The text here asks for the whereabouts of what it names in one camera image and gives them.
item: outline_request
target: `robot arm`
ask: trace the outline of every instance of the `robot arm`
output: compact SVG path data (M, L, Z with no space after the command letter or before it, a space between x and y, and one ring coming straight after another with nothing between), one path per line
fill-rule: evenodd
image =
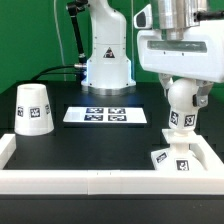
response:
M205 168L189 148L201 147L194 133L198 110L207 106L213 82L224 82L221 18L223 11L207 12L206 0L151 0L134 18L142 68L159 73L171 106L171 129L163 130L170 148L151 153L158 170L183 170L182 163L185 170ZM174 75L181 78L173 83Z
M81 42L76 14L88 9L92 22L92 55L87 60L87 77L82 81L84 91L101 95L120 95L134 90L131 61L126 56L126 19L112 9L107 0L75 0L68 6L77 42ZM84 52L81 44L80 55Z

